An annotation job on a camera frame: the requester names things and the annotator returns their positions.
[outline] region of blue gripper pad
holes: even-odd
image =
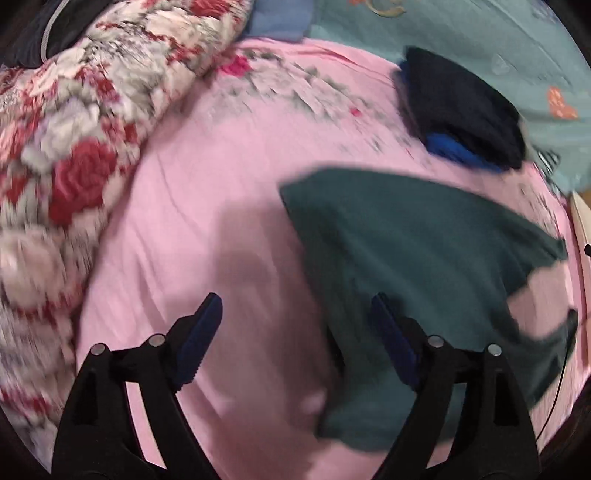
[[[222,299],[210,293],[193,315],[179,318],[167,335],[176,368],[171,381],[176,391],[191,383],[222,322]]]
[[[420,383],[419,355],[414,350],[409,339],[405,337],[394,314],[386,305],[384,294],[378,294],[372,298],[368,322],[384,344],[384,348],[400,380],[413,390],[416,390]]]

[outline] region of floral pillow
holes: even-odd
[[[140,145],[252,0],[124,0],[37,70],[0,72],[0,404],[48,465],[72,311]]]

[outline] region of metal screw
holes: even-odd
[[[491,343],[487,350],[492,356],[499,356],[501,353],[503,353],[503,349],[496,343]]]
[[[161,333],[156,333],[156,335],[152,335],[148,339],[148,343],[152,346],[160,346],[164,343],[165,340],[166,338],[164,337],[164,335],[162,335]]]
[[[96,343],[95,345],[93,345],[90,348],[90,353],[92,353],[93,355],[99,356],[100,354],[102,354],[105,349],[106,349],[106,345],[104,343]]]
[[[431,345],[433,348],[441,348],[443,346],[443,344],[445,343],[443,341],[443,338],[441,338],[439,335],[431,335],[428,339],[427,342],[429,345]]]

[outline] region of dark green cloth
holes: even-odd
[[[410,177],[328,169],[280,193],[345,362],[321,436],[362,450],[388,449],[411,410],[415,394],[366,321],[380,291],[399,315],[454,347],[501,345],[529,406],[560,373],[576,312],[564,312],[557,331],[534,341],[520,333],[507,298],[533,270],[566,258],[562,239],[480,196]],[[462,387],[454,392],[444,437],[454,435]]]

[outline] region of orange heart pattern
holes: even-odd
[[[576,108],[564,101],[562,92],[558,87],[550,87],[548,89],[548,105],[550,107],[550,113],[555,118],[562,120],[576,120],[579,118]]]

